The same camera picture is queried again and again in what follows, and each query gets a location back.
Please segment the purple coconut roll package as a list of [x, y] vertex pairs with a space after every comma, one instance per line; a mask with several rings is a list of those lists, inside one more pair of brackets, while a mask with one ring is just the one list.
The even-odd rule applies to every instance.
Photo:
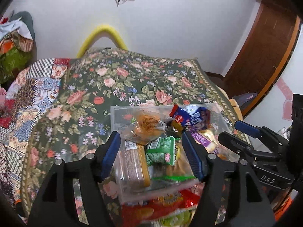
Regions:
[[227, 160], [226, 149], [218, 142], [211, 130], [201, 130], [191, 133], [194, 140], [205, 147], [208, 153], [214, 153], [223, 160]]

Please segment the blue bread snack bag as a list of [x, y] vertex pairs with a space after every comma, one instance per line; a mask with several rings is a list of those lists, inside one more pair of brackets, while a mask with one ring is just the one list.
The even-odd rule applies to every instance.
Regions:
[[189, 132], [206, 130], [210, 122], [209, 109], [197, 105], [188, 105], [184, 108], [174, 105], [169, 115]]

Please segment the red snack bag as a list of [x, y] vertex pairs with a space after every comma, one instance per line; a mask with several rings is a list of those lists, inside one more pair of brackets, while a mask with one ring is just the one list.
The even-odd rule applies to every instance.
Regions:
[[122, 205], [122, 226], [138, 226], [197, 207], [203, 189], [197, 185], [137, 205]]

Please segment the green snack packet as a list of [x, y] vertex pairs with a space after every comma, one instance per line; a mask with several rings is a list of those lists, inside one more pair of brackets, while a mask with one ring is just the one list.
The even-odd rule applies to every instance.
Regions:
[[155, 164], [174, 166], [176, 161], [175, 138], [173, 136], [158, 137], [147, 145], [145, 155], [148, 166]]

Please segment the clear bag orange pastry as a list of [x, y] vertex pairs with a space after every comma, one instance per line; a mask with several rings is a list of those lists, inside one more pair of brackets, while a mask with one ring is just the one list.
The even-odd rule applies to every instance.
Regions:
[[138, 145], [147, 145], [165, 132], [166, 124], [161, 114], [156, 112], [137, 111], [131, 124], [121, 131], [125, 140]]

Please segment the brown cookie bag green trim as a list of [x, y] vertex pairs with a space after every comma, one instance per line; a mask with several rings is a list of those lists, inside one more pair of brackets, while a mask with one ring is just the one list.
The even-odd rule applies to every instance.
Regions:
[[149, 169], [150, 176], [154, 180], [182, 182], [195, 179], [183, 146], [179, 141], [176, 143], [176, 161], [174, 166], [157, 164], [150, 166]]

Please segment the floral dark green bedspread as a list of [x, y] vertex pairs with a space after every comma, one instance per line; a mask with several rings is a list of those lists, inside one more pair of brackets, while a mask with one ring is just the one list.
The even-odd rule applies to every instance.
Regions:
[[31, 211], [43, 180], [57, 159], [77, 161], [106, 142], [110, 108], [215, 103], [228, 131], [242, 119], [238, 105], [210, 81], [196, 60], [151, 58], [122, 49], [97, 49], [80, 59], [53, 61], [60, 84], [54, 102], [30, 134], [21, 200]]

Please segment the gold wafer biscuit package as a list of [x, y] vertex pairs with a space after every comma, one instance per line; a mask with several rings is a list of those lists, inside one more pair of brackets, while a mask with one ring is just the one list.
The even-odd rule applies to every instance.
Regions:
[[123, 140], [119, 159], [122, 182], [129, 191], [140, 191], [151, 185], [145, 148], [142, 145], [130, 140]]

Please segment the clear plastic storage box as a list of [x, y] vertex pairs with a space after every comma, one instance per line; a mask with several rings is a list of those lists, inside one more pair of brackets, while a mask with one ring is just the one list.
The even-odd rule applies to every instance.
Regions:
[[190, 130], [207, 152], [235, 162], [238, 156], [218, 142], [221, 132], [232, 130], [218, 104], [181, 105], [185, 112], [203, 109], [202, 121], [182, 126], [181, 116], [170, 116], [172, 106], [112, 106], [111, 129], [121, 135], [114, 169], [122, 204], [150, 200], [196, 185], [182, 146], [182, 131]]

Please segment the brown wooden door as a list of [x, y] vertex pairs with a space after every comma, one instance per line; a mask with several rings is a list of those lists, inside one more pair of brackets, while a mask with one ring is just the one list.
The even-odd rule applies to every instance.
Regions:
[[253, 26], [224, 81], [230, 97], [256, 94], [242, 110], [247, 116], [284, 70], [299, 36], [301, 20], [289, 9], [262, 1]]

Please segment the patchwork checkered quilt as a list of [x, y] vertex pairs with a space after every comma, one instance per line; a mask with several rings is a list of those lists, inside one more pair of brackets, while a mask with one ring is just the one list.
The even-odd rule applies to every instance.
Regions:
[[22, 70], [1, 105], [1, 190], [11, 205], [20, 200], [28, 141], [38, 119], [58, 96], [68, 58], [44, 58]]

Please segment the pink plush toy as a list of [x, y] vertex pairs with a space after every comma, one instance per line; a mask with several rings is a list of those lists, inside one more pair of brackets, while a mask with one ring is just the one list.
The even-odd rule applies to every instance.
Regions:
[[0, 88], [0, 114], [1, 116], [5, 110], [5, 100], [6, 100], [7, 91], [4, 88]]

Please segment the pile of clothes and bags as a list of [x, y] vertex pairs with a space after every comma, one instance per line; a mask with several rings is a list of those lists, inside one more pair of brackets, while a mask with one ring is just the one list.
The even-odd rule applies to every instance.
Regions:
[[1, 20], [1, 84], [16, 78], [32, 58], [35, 41], [29, 12], [11, 14]]

